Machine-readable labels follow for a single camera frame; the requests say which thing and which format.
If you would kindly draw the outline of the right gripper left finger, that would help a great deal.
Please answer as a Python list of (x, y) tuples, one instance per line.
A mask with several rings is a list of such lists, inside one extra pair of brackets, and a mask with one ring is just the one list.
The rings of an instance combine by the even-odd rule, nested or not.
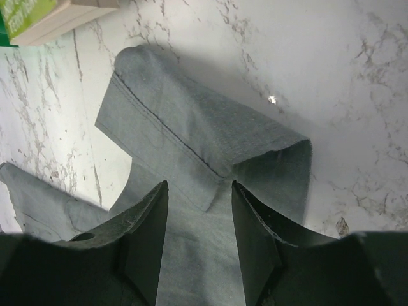
[(154, 305), (168, 184), (69, 241), (1, 235), (2, 305)]

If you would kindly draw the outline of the grey long sleeve shirt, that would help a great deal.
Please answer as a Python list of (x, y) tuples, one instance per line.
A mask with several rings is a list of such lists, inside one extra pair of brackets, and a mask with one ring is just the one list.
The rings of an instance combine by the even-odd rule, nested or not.
[(308, 138), (186, 76), (145, 46), (121, 51), (96, 127), (131, 156), (110, 210), (1, 165), (23, 235), (69, 241), (168, 184), (168, 217), (154, 305), (245, 303), (231, 212), (239, 180), (302, 222), (310, 181)]

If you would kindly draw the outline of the green paperback book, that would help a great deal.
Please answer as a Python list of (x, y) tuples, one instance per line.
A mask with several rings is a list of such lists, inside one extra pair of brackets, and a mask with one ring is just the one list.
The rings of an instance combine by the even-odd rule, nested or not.
[(119, 9), (118, 1), (1, 1), (12, 45), (38, 46)]

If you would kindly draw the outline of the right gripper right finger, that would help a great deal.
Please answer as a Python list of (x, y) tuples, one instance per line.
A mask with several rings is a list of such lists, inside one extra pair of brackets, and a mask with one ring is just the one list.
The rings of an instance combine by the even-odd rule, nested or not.
[(406, 305), (407, 233), (335, 239), (307, 229), (232, 184), (247, 305)]

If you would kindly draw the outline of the green plastic bin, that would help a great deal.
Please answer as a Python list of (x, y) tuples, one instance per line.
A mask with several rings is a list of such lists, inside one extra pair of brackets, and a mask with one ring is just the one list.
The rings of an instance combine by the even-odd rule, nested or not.
[(9, 41), (3, 15), (1, 15), (0, 45), (1, 47), (18, 48), (18, 45), (12, 45)]

